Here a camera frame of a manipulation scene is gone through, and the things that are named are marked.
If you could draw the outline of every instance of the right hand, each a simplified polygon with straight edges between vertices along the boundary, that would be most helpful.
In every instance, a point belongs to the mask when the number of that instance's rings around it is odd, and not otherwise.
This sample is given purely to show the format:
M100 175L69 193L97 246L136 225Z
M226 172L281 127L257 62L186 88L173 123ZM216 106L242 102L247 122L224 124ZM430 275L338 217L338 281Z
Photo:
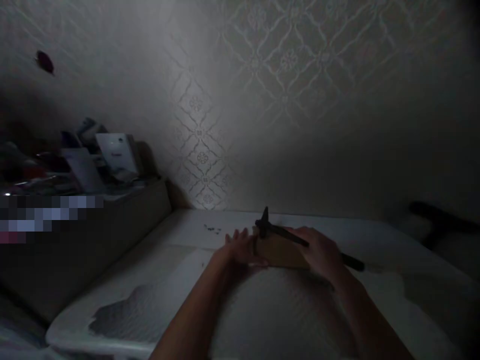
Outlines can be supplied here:
M310 268L334 283L346 268L337 244L312 227L286 228L292 234L308 242L309 247L295 244Z

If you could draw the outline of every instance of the left hand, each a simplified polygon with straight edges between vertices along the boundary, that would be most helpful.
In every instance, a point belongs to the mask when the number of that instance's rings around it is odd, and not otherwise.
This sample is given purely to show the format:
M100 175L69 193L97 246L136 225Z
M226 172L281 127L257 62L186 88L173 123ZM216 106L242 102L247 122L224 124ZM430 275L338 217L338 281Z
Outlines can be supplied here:
M260 256L255 256L252 253L252 242L256 237L257 235L249 235L247 228L244 228L242 232L236 229L233 236L229 234L225 235L225 245L223 248L229 252L237 264L255 264L267 267L269 265L267 260Z

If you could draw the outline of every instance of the black handle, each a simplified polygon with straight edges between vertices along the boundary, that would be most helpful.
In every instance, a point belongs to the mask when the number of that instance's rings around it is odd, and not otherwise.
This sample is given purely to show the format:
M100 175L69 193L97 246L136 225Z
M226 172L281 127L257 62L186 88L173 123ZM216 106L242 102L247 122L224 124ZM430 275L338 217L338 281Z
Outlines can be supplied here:
M345 255L343 252L341 253L341 259L346 266L352 268L353 270L360 272L365 270L365 264L363 262L349 255Z
M285 230L283 227L270 224L270 231L273 233L276 233L277 235L280 235L282 238L285 238L290 241L293 241L294 243L300 244L303 247L308 248L310 245L307 241L303 240L301 237L298 237L292 234L290 231Z

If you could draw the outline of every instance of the tabletop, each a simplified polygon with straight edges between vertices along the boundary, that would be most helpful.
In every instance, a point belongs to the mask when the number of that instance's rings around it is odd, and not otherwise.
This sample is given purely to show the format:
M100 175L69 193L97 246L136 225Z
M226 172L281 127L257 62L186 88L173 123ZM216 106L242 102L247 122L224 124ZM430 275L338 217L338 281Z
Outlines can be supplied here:
M251 228L261 215L175 211L58 315L48 343L147 359L225 234ZM416 359L468 357L480 288L467 275L383 222L269 218L275 225L316 228L365 262L367 271L352 273ZM330 289L308 273L269 268L228 295L210 352L230 359L338 359L354 355L354 348Z

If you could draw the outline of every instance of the patterned wallpaper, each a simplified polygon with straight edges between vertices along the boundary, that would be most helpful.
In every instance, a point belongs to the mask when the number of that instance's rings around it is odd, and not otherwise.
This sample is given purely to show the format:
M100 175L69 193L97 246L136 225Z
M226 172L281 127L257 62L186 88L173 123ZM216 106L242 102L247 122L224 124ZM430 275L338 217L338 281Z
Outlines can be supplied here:
M453 1L0 4L3 106L47 138L87 116L133 134L196 208L477 208L477 60Z

